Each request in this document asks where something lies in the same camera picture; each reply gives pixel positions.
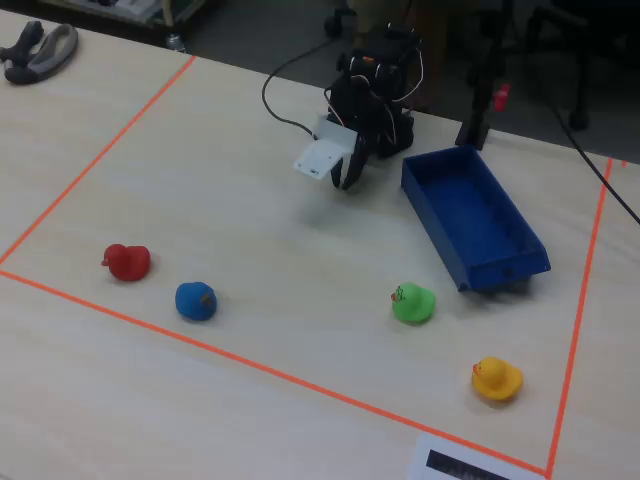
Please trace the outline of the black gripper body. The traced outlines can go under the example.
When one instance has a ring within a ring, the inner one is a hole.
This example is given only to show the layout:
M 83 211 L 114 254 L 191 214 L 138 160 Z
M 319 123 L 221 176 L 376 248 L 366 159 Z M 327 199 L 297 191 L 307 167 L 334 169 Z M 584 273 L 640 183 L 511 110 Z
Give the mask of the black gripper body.
M 357 133 L 355 155 L 370 155 L 375 147 L 375 122 L 365 118 L 353 118 L 349 128 Z

